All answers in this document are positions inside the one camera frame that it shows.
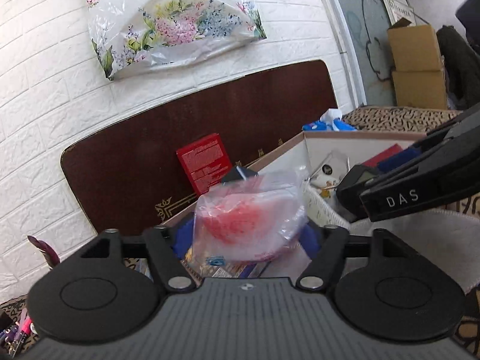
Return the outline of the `white cardboard storage box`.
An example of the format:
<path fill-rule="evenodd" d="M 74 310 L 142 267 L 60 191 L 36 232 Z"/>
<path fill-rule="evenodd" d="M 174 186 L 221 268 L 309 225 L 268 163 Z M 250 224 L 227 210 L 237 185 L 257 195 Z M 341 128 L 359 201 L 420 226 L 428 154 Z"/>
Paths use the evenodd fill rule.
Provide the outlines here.
<path fill-rule="evenodd" d="M 304 198 L 307 215 L 318 226 L 336 224 L 349 228 L 347 214 L 335 201 L 335 194 L 329 197 L 321 191 L 323 187 L 334 187 L 356 164 L 379 154 L 383 150 L 400 145 L 407 148 L 424 136 L 423 133 L 379 133 L 379 132 L 307 132 L 300 133 L 273 152 L 264 155 L 247 168 L 259 174 L 282 169 L 305 166 L 308 179 L 304 184 Z M 188 213 L 193 213 L 194 204 L 166 222 L 172 228 Z M 272 260 L 250 265 L 227 264 L 221 267 L 201 266 L 192 257 L 191 247 L 182 265 L 200 283 L 205 277 L 220 278 L 269 278 L 288 277 L 296 281 L 300 272 L 311 259 L 306 255 L 299 241 L 291 249 Z"/>

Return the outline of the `blue tissue pack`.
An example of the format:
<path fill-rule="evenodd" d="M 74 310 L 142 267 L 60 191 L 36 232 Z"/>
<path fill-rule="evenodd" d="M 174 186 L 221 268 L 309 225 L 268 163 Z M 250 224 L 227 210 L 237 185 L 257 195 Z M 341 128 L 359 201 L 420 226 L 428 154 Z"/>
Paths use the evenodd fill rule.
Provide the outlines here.
<path fill-rule="evenodd" d="M 356 128 L 343 121 L 343 112 L 336 108 L 329 108 L 320 119 L 305 124 L 302 127 L 304 132 L 314 131 L 333 131 L 333 132 L 350 132 L 356 131 Z"/>

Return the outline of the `red box against board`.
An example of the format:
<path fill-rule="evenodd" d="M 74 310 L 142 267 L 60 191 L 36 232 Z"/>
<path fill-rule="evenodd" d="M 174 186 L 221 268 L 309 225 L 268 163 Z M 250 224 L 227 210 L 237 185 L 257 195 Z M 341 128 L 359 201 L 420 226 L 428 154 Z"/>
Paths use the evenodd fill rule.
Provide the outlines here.
<path fill-rule="evenodd" d="M 176 156 L 198 196 L 221 182 L 233 166 L 218 133 L 204 136 L 180 148 Z"/>

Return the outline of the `brown cardboard boxes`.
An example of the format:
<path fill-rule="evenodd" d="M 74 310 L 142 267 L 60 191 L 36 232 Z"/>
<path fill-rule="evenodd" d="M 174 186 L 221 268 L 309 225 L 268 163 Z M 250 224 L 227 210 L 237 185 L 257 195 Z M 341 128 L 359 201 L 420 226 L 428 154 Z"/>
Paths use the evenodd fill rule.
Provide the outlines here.
<path fill-rule="evenodd" d="M 387 35 L 394 59 L 392 79 L 397 105 L 446 110 L 444 65 L 434 29 L 402 18 L 387 30 Z"/>

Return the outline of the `black digital scale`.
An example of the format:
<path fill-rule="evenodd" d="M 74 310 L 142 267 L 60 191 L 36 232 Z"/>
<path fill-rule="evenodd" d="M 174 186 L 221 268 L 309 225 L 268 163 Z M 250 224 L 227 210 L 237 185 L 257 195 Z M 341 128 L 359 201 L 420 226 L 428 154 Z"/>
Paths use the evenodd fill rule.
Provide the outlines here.
<path fill-rule="evenodd" d="M 382 177 L 376 167 L 356 164 L 343 177 L 336 188 L 336 197 L 347 214 L 343 217 L 350 223 L 375 216 L 381 206 L 379 200 L 373 198 L 371 180 Z"/>

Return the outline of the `floral plastic bag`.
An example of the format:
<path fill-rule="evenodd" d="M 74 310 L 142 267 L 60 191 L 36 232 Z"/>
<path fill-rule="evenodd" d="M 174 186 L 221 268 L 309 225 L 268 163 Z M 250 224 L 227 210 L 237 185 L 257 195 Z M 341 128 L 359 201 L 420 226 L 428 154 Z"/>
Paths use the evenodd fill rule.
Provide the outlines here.
<path fill-rule="evenodd" d="M 254 0 L 86 0 L 108 80 L 195 64 L 267 37 Z"/>

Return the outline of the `pink masks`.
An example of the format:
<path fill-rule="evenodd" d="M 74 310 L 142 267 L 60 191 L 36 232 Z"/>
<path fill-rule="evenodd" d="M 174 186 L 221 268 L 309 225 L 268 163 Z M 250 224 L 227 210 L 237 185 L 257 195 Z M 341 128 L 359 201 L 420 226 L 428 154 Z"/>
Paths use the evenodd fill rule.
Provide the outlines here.
<path fill-rule="evenodd" d="M 308 222 L 305 166 L 221 184 L 196 203 L 193 257 L 203 265 L 267 262 L 283 254 Z"/>

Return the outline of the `dark red booklet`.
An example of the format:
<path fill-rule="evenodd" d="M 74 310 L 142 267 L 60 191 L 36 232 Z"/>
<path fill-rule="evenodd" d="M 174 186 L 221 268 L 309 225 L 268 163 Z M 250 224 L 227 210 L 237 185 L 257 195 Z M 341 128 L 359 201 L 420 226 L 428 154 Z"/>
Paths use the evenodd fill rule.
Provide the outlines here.
<path fill-rule="evenodd" d="M 364 161 L 363 165 L 365 165 L 367 167 L 376 167 L 378 164 L 380 164 L 380 162 L 390 158 L 393 155 L 396 155 L 396 154 L 400 153 L 402 150 L 403 150 L 403 148 L 400 145 L 394 144 L 394 145 L 390 146 L 389 148 L 383 150 L 379 154 L 376 154 L 372 158 Z"/>

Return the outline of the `pink highlighter marker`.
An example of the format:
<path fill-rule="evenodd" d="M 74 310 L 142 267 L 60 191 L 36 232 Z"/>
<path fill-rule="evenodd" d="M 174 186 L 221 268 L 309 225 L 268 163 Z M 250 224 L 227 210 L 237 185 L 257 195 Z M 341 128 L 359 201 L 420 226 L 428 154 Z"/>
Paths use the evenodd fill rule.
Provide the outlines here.
<path fill-rule="evenodd" d="M 21 345 L 23 345 L 26 339 L 29 337 L 31 333 L 31 324 L 32 320 L 30 317 L 27 317 L 26 320 L 24 320 L 21 329 L 19 330 L 19 339 L 17 341 L 18 347 L 21 347 Z"/>

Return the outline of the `dark brown wooden board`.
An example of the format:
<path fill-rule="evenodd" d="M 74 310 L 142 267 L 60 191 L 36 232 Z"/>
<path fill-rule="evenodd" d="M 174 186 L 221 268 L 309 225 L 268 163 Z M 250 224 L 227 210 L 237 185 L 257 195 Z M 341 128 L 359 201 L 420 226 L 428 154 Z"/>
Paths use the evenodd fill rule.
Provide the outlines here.
<path fill-rule="evenodd" d="M 95 231 L 137 235 L 196 200 L 181 149 L 215 134 L 232 164 L 248 166 L 336 105 L 326 64 L 294 63 L 128 117 L 67 147 L 60 164 Z"/>

